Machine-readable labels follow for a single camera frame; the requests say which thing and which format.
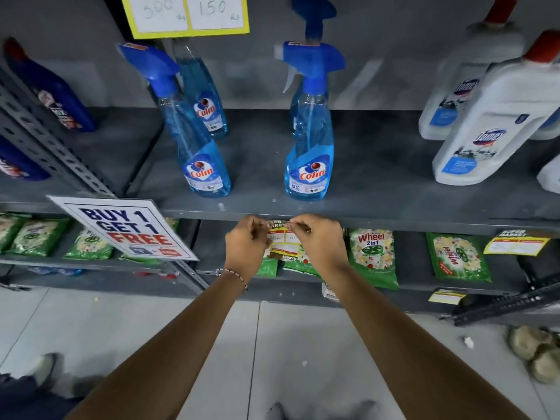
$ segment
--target white bottle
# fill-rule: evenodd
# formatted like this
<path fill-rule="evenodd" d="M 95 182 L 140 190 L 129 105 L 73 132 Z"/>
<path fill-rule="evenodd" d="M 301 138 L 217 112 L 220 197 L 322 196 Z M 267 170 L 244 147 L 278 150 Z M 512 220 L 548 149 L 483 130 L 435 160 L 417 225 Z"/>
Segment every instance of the white bottle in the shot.
<path fill-rule="evenodd" d="M 493 65 L 432 162 L 438 183 L 492 175 L 560 106 L 560 31 L 544 31 L 518 59 Z"/>
<path fill-rule="evenodd" d="M 463 42 L 439 65 L 436 84 L 418 121 L 426 140 L 445 140 L 490 63 L 519 57 L 524 39 L 508 22 L 517 0 L 495 0 L 486 19 L 467 27 Z"/>
<path fill-rule="evenodd" d="M 560 155 L 543 166 L 536 179 L 543 189 L 560 193 Z"/>
<path fill-rule="evenodd" d="M 552 140 L 560 135 L 560 108 L 531 136 L 531 140 Z"/>

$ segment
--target blue spray nozzle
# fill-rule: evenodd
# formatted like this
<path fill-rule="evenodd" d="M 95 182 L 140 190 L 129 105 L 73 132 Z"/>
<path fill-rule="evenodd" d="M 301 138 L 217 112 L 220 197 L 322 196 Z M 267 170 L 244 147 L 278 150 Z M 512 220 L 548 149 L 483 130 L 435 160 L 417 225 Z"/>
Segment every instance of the blue spray nozzle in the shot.
<path fill-rule="evenodd" d="M 150 81 L 158 97 L 167 98 L 178 92 L 174 77 L 179 69 L 165 52 L 131 42 L 121 44 L 119 48 L 124 57 Z"/>
<path fill-rule="evenodd" d="M 293 66 L 304 76 L 304 91 L 311 96 L 326 92 L 329 72 L 346 67 L 342 53 L 330 44 L 286 41 L 274 50 L 277 59 Z"/>
<path fill-rule="evenodd" d="M 329 0 L 292 0 L 292 10 L 305 20 L 305 39 L 311 42 L 323 38 L 323 20 L 337 15 Z"/>

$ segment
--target forearm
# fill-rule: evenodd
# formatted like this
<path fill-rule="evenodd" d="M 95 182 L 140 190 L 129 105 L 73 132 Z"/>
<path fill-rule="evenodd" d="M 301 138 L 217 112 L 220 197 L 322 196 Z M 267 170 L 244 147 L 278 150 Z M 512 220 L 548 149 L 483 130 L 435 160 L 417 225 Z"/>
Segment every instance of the forearm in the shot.
<path fill-rule="evenodd" d="M 407 420 L 527 419 L 351 267 L 323 274 Z"/>
<path fill-rule="evenodd" d="M 175 418 L 243 289 L 238 277 L 222 274 L 109 374 L 67 420 Z"/>

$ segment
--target dark trousers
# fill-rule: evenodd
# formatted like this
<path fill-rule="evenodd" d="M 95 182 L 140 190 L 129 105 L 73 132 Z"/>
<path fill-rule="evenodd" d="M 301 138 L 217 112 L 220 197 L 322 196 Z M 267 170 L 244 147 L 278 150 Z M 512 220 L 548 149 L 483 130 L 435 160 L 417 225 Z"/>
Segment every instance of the dark trousers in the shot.
<path fill-rule="evenodd" d="M 0 420 L 62 420 L 80 401 L 40 390 L 32 376 L 0 374 Z"/>

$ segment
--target hand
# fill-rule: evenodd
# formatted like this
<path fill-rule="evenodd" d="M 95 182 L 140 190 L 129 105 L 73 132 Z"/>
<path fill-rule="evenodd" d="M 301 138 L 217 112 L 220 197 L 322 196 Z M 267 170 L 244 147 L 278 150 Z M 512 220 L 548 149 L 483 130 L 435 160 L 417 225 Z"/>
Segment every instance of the hand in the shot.
<path fill-rule="evenodd" d="M 332 268 L 349 266 L 342 227 L 333 219 L 303 214 L 286 224 L 295 233 L 313 267 L 323 276 Z"/>
<path fill-rule="evenodd" d="M 247 215 L 226 234 L 226 264 L 248 283 L 259 270 L 264 250 L 269 246 L 267 221 Z"/>

